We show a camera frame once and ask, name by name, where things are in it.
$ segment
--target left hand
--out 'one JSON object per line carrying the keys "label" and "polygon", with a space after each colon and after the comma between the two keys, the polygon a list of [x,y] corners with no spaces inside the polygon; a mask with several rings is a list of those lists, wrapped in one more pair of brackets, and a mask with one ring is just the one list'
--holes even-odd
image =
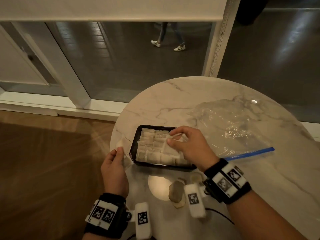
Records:
{"label": "left hand", "polygon": [[101,165],[104,192],[126,198],[129,194],[129,182],[122,165],[124,152],[122,147],[108,153]]}

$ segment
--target white wall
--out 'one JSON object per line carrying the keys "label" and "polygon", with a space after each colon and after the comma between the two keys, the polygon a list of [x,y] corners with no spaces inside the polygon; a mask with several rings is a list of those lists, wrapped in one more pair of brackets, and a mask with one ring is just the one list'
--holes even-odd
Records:
{"label": "white wall", "polygon": [[27,55],[0,26],[0,81],[47,85]]}
{"label": "white wall", "polygon": [[227,0],[0,0],[0,20],[218,21]]}

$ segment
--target jeans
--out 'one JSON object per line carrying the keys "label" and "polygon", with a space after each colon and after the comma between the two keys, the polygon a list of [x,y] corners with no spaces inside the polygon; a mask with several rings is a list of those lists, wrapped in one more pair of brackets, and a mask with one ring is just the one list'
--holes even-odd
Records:
{"label": "jeans", "polygon": [[[171,28],[173,29],[174,33],[177,36],[177,39],[179,41],[180,46],[184,45],[184,40],[182,38],[181,33],[178,30],[178,23],[177,22],[170,22],[171,24]],[[166,32],[167,32],[167,26],[168,26],[168,22],[162,22],[161,23],[161,32],[160,32],[160,36],[159,36],[159,40],[160,42],[163,41],[163,39],[165,38]]]}

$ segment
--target stack of tea bags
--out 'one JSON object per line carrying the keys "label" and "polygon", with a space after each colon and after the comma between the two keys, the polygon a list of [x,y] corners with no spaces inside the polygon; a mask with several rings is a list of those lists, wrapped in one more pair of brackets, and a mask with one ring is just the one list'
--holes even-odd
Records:
{"label": "stack of tea bags", "polygon": [[[169,135],[168,130],[142,128],[138,141],[136,161],[163,165],[191,166],[191,163],[183,158],[182,153],[179,153],[167,144],[167,139],[172,137]],[[183,140],[187,140],[184,134],[180,138],[180,141]]]}

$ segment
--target blue zipper seal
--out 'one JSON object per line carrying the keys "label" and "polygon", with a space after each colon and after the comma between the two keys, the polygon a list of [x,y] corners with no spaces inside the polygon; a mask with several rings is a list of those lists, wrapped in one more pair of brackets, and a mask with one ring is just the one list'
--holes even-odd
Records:
{"label": "blue zipper seal", "polygon": [[264,149],[253,151],[253,152],[243,153],[243,154],[236,155],[236,156],[224,157],[224,159],[227,160],[227,161],[232,161],[232,160],[236,160],[236,159],[240,159],[240,158],[252,157],[252,156],[260,155],[260,154],[263,154],[263,153],[266,153],[266,152],[272,152],[274,150],[275,149],[273,147],[268,147],[268,148],[264,148]]}

